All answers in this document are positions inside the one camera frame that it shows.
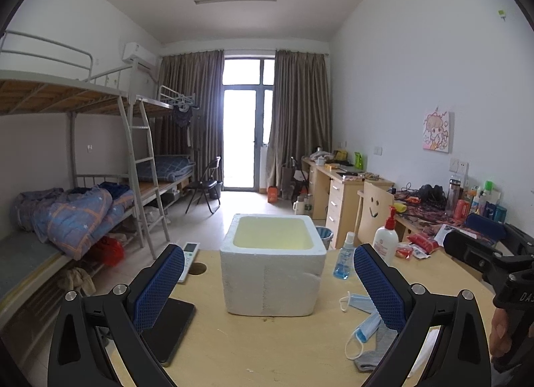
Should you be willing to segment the right hand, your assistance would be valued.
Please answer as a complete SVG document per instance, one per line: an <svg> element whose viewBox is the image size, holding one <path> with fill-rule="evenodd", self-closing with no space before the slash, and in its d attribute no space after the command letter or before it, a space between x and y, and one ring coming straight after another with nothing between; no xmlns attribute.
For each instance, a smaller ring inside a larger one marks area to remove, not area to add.
<svg viewBox="0 0 534 387"><path fill-rule="evenodd" d="M493 357L501 357L511 349L511 338L508 334L509 317L502 308L497 308L492 317L492 331L489 349Z"/></svg>

